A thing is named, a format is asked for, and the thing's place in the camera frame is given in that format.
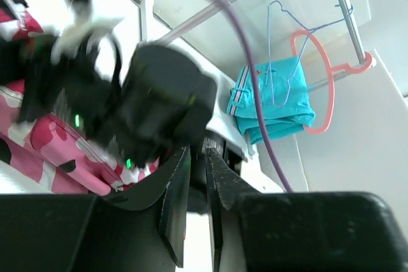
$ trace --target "pink fabric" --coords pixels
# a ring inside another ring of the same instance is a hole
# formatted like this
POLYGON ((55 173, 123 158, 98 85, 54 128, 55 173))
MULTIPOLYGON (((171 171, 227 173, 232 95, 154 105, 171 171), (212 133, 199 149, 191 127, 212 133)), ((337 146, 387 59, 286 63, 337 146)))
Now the pink fabric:
POLYGON ((10 149, 10 165, 52 192, 90 190, 104 196, 112 188, 129 188, 157 169, 158 160, 144 169, 127 169, 54 115, 31 125, 14 124, 23 93, 23 80, 0 87, 0 138, 10 149), (72 160, 73 171, 59 168, 72 160))

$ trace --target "plastic hanger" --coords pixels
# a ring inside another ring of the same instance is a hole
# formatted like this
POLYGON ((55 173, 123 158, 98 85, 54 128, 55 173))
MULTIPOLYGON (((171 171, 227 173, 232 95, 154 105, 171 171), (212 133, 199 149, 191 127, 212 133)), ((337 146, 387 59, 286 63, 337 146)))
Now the plastic hanger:
POLYGON ((338 66, 332 66, 330 64, 330 60, 329 60, 329 58, 327 56, 327 53, 324 50, 323 46, 320 44, 320 42, 317 40, 317 38, 312 33, 310 33, 308 30, 297 31, 292 36, 291 48, 292 48, 292 54, 293 54, 294 57, 296 57, 298 55, 297 51, 296 51, 296 39, 301 35, 306 35, 313 42, 313 44, 316 46, 317 51, 320 53, 320 55, 321 55, 321 57, 323 59, 324 66, 325 66, 326 72, 327 72, 327 80, 328 80, 328 88, 329 88, 329 99, 328 99, 328 106, 327 106, 326 118, 324 120, 324 123, 319 128, 308 127, 306 125, 304 126, 305 131, 307 131, 308 133, 321 134, 321 133, 327 131, 327 129, 330 126, 330 123, 332 122, 333 109, 334 109, 334 100, 335 100, 334 74, 336 72, 339 72, 339 71, 346 71, 347 73, 352 74, 352 75, 357 75, 359 73, 363 73, 368 68, 371 68, 372 66, 374 66, 374 64, 375 64, 374 61, 375 60, 374 60, 374 58, 372 57, 371 54, 369 54, 368 52, 365 52, 366 61, 365 61, 364 65, 362 65, 362 66, 352 67, 348 63, 340 64, 338 66))

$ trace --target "folded teal garment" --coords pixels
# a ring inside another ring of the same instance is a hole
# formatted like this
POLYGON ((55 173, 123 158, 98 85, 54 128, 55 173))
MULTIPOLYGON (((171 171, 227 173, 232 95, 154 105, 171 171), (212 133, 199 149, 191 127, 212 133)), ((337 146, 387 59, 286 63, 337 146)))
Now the folded teal garment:
MULTIPOLYGON (((309 94, 302 65, 299 62, 295 75, 290 79, 291 85, 288 101, 281 106, 288 94, 288 78, 293 74, 298 57, 271 62, 273 93, 268 72, 269 63, 256 66, 258 89, 261 93, 262 110, 265 116, 266 129, 271 140, 282 138, 303 130, 303 125, 311 126, 316 114, 310 107, 309 94)), ((249 67, 242 68, 235 88, 227 106, 227 113, 235 116, 241 134, 248 131, 251 144, 263 141, 255 109, 249 67)))

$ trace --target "ceiling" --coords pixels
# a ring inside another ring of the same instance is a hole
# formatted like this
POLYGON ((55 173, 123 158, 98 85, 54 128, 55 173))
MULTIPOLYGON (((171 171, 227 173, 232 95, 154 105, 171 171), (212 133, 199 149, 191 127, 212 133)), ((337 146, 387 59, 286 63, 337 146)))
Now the ceiling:
MULTIPOLYGON (((267 7, 272 1, 274 0, 238 0, 233 4, 257 62, 268 60, 267 7)), ((342 17, 340 8, 335 7, 337 0, 279 1, 307 27, 317 27, 342 17)), ((175 27, 208 4, 208 0, 155 0, 154 9, 167 24, 175 27)), ((353 6, 356 8, 354 14, 359 25, 371 19, 368 0, 353 0, 353 6)), ((281 59, 285 57, 282 46, 287 51, 290 50, 288 38, 300 26, 282 13, 277 4, 271 7, 270 25, 272 58, 281 59)), ((346 32, 345 24, 339 23, 317 32, 316 36, 322 43, 327 43, 346 32)), ((183 38, 232 78, 238 76, 240 68, 245 64, 240 43, 222 13, 189 31, 183 38)))

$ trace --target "purple cable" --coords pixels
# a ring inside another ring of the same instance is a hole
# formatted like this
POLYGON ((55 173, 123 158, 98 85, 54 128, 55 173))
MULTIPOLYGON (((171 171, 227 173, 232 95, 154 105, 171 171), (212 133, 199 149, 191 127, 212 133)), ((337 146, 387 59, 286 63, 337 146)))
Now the purple cable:
MULTIPOLYGON (((254 58, 252 56, 251 49, 249 48, 248 41, 245 37, 244 31, 242 30, 241 25, 238 22, 238 19, 236 18, 232 10, 229 8, 230 4, 224 0, 212 0, 212 1, 214 1, 214 3, 218 5, 218 7, 220 7, 223 11, 225 11, 227 17, 229 18, 229 21, 231 22, 232 26, 235 28, 238 34, 238 37, 241 41, 242 48, 244 49, 245 57, 247 58, 249 70, 251 72, 252 84, 258 84, 258 77, 257 77, 256 68, 254 65, 254 58)), ((268 131, 266 130, 266 126, 265 126, 265 118, 263 116, 263 111, 262 111, 261 94, 259 93, 258 86, 253 86, 253 89, 254 89, 256 115, 258 117, 259 128, 261 129, 261 134, 262 134, 263 141, 265 142, 266 150, 268 151, 272 164, 275 167, 276 173, 278 174, 278 177, 281 180, 284 188, 286 189, 287 192, 292 192, 293 189, 290 186, 285 174, 283 173, 281 165, 279 164, 275 156, 275 153, 273 152, 272 145, 269 140, 268 131)))

